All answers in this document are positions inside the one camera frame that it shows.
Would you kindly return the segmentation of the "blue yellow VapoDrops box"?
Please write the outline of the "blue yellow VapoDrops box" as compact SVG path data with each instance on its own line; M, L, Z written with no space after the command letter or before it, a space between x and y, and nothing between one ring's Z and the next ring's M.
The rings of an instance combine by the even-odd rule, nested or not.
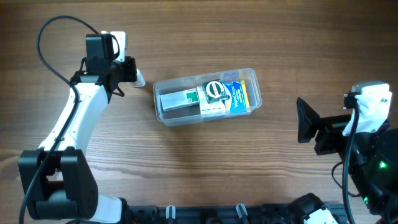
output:
M247 114L251 112L244 80L223 83L227 99L223 101L230 114Z

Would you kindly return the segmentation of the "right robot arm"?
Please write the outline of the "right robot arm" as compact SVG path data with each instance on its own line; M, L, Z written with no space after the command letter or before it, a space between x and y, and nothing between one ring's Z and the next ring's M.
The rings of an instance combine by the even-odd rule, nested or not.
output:
M303 99L297 99L298 142L315 140L317 155L337 153L344 159L348 136L343 135L349 114L322 118ZM397 223L397 130L385 120L369 133L356 133L348 174L370 214L383 223Z

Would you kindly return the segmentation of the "white Panadol box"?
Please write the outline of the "white Panadol box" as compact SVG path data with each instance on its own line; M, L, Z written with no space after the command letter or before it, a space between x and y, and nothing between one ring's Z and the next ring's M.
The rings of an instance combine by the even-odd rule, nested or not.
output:
M160 96L160 100L164 111L185 108L199 103L196 88L164 94Z

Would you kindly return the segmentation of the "white sanitizer bottle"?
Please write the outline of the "white sanitizer bottle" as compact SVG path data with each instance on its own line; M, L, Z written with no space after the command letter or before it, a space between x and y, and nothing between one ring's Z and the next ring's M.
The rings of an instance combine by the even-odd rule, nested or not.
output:
M146 85L146 81L144 80L144 77L138 68L136 69L136 81L128 82L127 84L133 88L141 88Z

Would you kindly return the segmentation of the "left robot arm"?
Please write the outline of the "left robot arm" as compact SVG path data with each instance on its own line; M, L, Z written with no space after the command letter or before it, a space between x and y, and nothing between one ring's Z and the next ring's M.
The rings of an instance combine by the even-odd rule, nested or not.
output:
M86 35L85 69L70 79L70 96L53 130L35 151L23 151L19 172L22 212L34 220L129 223L122 198L99 193L85 154L91 134L122 82L136 82L136 61L127 56L123 31Z

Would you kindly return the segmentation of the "dark green square packet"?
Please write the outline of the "dark green square packet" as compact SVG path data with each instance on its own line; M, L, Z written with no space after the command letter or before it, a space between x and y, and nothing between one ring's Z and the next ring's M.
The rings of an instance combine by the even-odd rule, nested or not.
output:
M204 82L202 87L205 92L207 103L215 103L217 101L228 100L230 98L227 94L226 87L220 79Z

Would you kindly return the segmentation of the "white plaster box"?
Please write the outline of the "white plaster box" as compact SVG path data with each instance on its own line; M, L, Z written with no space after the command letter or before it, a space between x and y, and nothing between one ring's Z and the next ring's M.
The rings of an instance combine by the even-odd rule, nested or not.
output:
M207 102L205 91L202 86L197 87L197 93L199 98L201 115L223 113L226 111L225 105L222 101L217 101L214 103Z

